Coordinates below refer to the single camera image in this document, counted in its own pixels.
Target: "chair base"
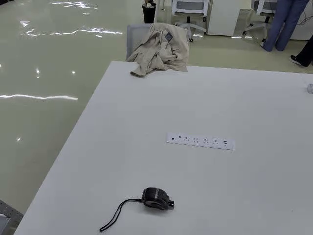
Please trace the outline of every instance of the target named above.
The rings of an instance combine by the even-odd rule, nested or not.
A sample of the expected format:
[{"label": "chair base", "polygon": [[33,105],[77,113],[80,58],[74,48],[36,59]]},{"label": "chair base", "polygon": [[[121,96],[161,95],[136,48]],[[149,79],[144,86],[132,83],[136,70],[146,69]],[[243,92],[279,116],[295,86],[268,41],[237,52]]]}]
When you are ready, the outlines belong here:
[{"label": "chair base", "polygon": [[[248,24],[248,22],[251,20],[253,12],[254,11],[252,9],[250,11],[248,17],[247,17],[246,24]],[[264,22],[254,23],[254,24],[250,23],[249,27],[245,28],[245,30],[243,31],[243,35],[245,36],[248,31],[251,31],[251,30],[254,30],[254,29],[257,29],[257,28],[262,28],[263,31],[264,31],[264,37],[262,39],[262,42],[265,42],[266,38],[268,37],[268,30],[270,29],[270,26],[271,26],[270,23],[269,23],[269,20],[270,20],[270,16],[267,16]]]},{"label": "chair base", "polygon": [[194,41],[194,39],[192,38],[192,35],[191,35],[191,28],[195,28],[195,29],[203,31],[204,35],[207,34],[206,28],[203,28],[203,27],[196,25],[194,23],[193,24],[190,23],[190,16],[187,17],[187,22],[176,22],[175,25],[179,26],[181,28],[187,29],[187,36],[189,38],[190,43],[192,43]]}]

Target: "black cord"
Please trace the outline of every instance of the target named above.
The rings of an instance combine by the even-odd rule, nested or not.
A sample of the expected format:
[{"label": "black cord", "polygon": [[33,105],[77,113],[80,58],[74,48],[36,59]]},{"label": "black cord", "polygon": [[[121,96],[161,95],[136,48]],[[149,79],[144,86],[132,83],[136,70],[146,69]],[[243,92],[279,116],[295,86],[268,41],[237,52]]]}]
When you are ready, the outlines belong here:
[{"label": "black cord", "polygon": [[313,18],[313,16],[307,17],[307,14],[305,13],[305,11],[303,11],[303,13],[304,13],[304,19],[300,23],[298,23],[297,25],[305,25],[306,22],[308,22],[309,20],[311,20]]},{"label": "black cord", "polygon": [[103,232],[105,230],[107,230],[109,227],[111,227],[118,219],[119,217],[119,214],[121,214],[121,211],[122,211],[122,207],[125,203],[127,202],[142,202],[141,199],[133,199],[133,198],[130,198],[130,199],[127,199],[125,200],[124,202],[122,202],[121,204],[119,204],[113,218],[109,221],[109,223],[107,223],[105,226],[103,226],[102,228],[99,229],[100,232]]}]

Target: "table leg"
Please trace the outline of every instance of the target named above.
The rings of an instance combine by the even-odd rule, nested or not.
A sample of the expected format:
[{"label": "table leg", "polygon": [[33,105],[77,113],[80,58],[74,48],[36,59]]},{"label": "table leg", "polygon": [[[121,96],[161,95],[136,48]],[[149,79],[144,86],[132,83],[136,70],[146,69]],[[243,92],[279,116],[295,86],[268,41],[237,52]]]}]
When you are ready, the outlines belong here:
[{"label": "table leg", "polygon": [[165,0],[163,0],[162,10],[164,11]]},{"label": "table leg", "polygon": [[156,22],[157,22],[157,16],[158,16],[159,8],[160,8],[160,0],[156,0],[155,20],[153,21],[153,23],[156,23]]}]

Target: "black shoe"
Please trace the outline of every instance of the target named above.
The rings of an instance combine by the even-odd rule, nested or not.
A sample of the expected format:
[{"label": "black shoe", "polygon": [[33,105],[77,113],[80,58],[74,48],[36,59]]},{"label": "black shoe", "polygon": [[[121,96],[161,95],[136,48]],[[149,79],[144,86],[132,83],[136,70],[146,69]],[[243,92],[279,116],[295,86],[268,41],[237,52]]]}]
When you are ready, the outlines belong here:
[{"label": "black shoe", "polygon": [[297,65],[303,66],[299,61],[297,61],[297,57],[294,55],[290,56],[290,61],[297,64]]}]

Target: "electrical outlet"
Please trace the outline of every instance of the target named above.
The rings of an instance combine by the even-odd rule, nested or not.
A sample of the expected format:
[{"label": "electrical outlet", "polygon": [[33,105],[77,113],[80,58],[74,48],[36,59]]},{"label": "electrical outlet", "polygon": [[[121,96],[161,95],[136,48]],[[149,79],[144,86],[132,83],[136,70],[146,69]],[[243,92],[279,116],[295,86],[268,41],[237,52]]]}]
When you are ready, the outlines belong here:
[{"label": "electrical outlet", "polygon": [[198,147],[235,150],[235,141],[210,136],[193,136],[183,133],[167,133],[166,142]]}]

